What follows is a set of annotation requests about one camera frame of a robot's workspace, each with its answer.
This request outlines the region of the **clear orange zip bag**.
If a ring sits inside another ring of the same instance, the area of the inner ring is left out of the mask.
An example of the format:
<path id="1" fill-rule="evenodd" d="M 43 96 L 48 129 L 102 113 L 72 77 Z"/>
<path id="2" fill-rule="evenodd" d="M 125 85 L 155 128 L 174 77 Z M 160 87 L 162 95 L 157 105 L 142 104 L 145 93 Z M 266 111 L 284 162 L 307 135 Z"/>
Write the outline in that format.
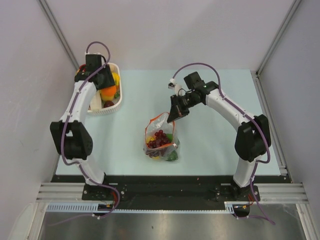
<path id="1" fill-rule="evenodd" d="M 175 122 L 168 123 L 169 113 L 152 118 L 144 130 L 144 154 L 153 160 L 175 162 L 179 159 L 180 141 Z"/>

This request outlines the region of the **dark grape bunch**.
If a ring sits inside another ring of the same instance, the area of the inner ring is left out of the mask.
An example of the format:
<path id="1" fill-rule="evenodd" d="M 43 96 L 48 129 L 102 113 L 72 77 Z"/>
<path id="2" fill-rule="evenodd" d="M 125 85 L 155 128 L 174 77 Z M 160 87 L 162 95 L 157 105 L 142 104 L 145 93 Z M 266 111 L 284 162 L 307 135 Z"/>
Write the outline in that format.
<path id="1" fill-rule="evenodd" d="M 162 129 L 156 131 L 153 137 L 155 138 L 155 147 L 152 149 L 147 147 L 146 154 L 149 156 L 150 152 L 155 151 L 159 155 L 159 157 L 163 157 L 165 155 L 166 149 L 162 148 L 162 146 L 169 144 L 171 141 L 167 138 L 167 134 Z"/>

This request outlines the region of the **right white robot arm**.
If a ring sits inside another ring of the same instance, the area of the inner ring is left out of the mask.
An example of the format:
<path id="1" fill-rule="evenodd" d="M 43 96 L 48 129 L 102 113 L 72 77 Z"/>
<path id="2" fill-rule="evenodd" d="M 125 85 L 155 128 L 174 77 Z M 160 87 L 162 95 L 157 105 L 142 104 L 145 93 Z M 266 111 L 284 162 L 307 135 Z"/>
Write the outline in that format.
<path id="1" fill-rule="evenodd" d="M 167 122 L 171 123 L 187 116 L 190 108 L 200 103 L 218 112 L 236 130 L 234 148 L 239 157 L 229 192 L 242 201 L 253 189 L 253 182 L 260 157 L 267 156 L 265 164 L 270 162 L 271 135 L 268 118 L 253 115 L 227 98 L 221 87 L 214 81 L 205 82 L 198 72 L 184 78 L 188 90 L 181 94 L 182 87 L 171 78 L 168 88 L 174 90 L 170 97 L 171 107 Z"/>

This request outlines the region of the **yellow bell pepper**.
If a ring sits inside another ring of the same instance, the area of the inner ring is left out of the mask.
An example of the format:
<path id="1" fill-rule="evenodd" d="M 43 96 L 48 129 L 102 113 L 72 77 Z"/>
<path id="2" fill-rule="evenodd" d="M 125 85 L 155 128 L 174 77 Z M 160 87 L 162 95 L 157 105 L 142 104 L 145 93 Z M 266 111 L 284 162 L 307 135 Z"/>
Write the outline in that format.
<path id="1" fill-rule="evenodd" d="M 153 136 L 147 137 L 146 143 L 147 143 L 147 147 L 150 149 L 153 149 L 156 146 L 155 138 Z M 148 155 L 153 160 L 158 160 L 160 158 L 159 155 L 155 151 L 150 152 Z"/>

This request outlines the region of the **orange fruit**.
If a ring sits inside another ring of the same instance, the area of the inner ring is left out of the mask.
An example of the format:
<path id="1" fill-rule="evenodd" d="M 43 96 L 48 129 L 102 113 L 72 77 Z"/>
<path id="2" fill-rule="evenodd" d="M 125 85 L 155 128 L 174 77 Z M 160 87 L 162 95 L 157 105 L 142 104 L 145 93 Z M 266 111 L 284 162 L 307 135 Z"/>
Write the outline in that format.
<path id="1" fill-rule="evenodd" d="M 117 92 L 117 88 L 115 85 L 106 87 L 100 90 L 100 96 L 102 98 L 113 98 Z"/>

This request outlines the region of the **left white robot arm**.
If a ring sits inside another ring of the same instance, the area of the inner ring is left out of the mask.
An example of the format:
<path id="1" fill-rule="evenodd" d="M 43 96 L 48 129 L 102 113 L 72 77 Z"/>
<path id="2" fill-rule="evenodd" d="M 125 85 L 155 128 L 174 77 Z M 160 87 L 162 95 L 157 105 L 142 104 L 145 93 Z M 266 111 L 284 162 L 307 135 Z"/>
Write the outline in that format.
<path id="1" fill-rule="evenodd" d="M 68 107 L 59 121 L 49 129 L 58 154 L 66 166 L 77 166 L 86 184 L 94 186 L 93 194 L 100 200 L 110 196 L 104 184 L 105 173 L 92 156 L 93 140 L 84 126 L 91 100 L 105 87 L 115 84 L 108 60 L 101 54 L 86 53 L 85 66 L 74 77 L 74 89 Z"/>

